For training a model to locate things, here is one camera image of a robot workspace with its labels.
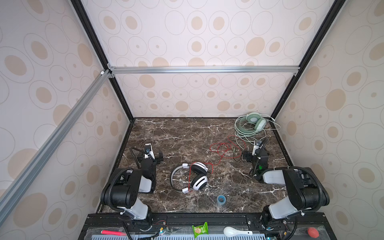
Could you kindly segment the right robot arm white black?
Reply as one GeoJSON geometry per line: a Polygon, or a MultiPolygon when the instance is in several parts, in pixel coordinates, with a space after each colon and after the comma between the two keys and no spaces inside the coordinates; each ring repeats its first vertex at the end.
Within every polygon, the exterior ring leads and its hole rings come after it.
{"type": "Polygon", "coordinates": [[[311,168],[269,168],[268,156],[268,152],[262,148],[253,152],[242,152],[242,158],[252,163],[252,177],[260,183],[285,186],[288,193],[282,200],[264,207],[262,221],[268,223],[272,220],[303,216],[329,205],[331,198],[311,168]]]}

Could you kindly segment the white black headphones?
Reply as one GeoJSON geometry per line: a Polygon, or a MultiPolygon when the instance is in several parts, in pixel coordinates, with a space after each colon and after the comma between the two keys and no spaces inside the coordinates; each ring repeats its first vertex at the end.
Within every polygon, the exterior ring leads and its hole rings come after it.
{"type": "Polygon", "coordinates": [[[192,191],[200,191],[208,184],[208,167],[202,162],[194,162],[192,164],[183,163],[175,167],[170,174],[170,185],[177,193],[188,194],[192,191]],[[188,169],[189,174],[197,174],[192,181],[189,181],[189,185],[183,189],[177,189],[174,184],[174,175],[178,170],[188,169]]]}

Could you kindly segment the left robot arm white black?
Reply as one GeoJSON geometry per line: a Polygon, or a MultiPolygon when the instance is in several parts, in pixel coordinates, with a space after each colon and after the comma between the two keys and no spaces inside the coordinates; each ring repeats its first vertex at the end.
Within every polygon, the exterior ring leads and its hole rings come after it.
{"type": "Polygon", "coordinates": [[[142,158],[139,169],[115,169],[104,187],[102,205],[118,212],[123,220],[143,221],[151,224],[153,214],[138,197],[139,193],[152,194],[157,185],[157,165],[164,160],[163,152],[154,159],[142,158]]]}

